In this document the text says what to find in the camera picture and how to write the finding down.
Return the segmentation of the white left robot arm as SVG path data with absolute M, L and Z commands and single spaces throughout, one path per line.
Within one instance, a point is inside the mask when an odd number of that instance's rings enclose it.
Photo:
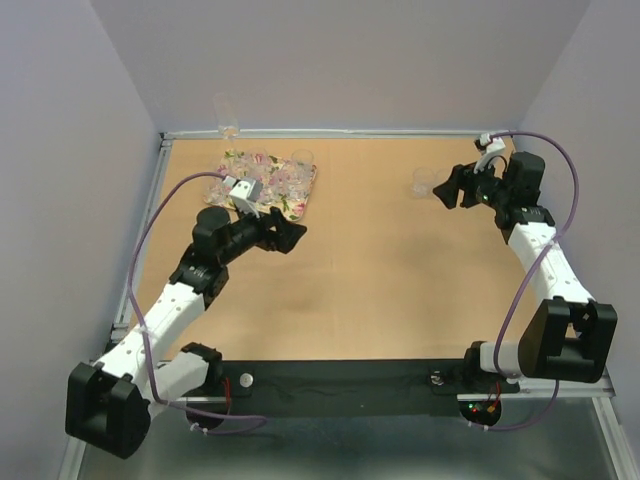
M 151 422 L 183 394 L 215 392 L 223 373 L 217 350 L 192 343 L 162 367 L 157 360 L 219 296 L 232 261 L 254 247 L 287 254 L 306 232 L 276 207 L 237 220 L 222 207 L 201 210 L 191 244 L 137 327 L 96 362 L 80 363 L 70 373 L 66 433 L 127 459 Z

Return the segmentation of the large clear faceted tumbler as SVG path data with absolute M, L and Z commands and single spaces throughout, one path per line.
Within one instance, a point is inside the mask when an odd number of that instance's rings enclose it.
M 284 194 L 284 173 L 281 169 L 273 168 L 264 178 L 258 202 L 263 205 L 275 204 Z

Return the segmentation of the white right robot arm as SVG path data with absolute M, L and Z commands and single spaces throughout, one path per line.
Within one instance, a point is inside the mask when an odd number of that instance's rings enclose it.
M 527 273 L 538 306 L 517 344 L 477 342 L 478 356 L 460 366 L 463 384 L 482 390 L 504 377 L 581 383 L 600 380 L 617 325 L 610 304 L 599 303 L 577 279 L 557 242 L 555 222 L 539 205 L 544 160 L 513 153 L 503 175 L 492 165 L 456 165 L 433 192 L 449 208 L 484 204 Z

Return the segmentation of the clear faceted tumbler front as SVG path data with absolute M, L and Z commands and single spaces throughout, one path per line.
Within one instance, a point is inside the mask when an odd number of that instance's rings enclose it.
M 284 175 L 283 191 L 290 201 L 303 201 L 308 196 L 310 185 L 309 175 L 306 173 L 286 173 Z

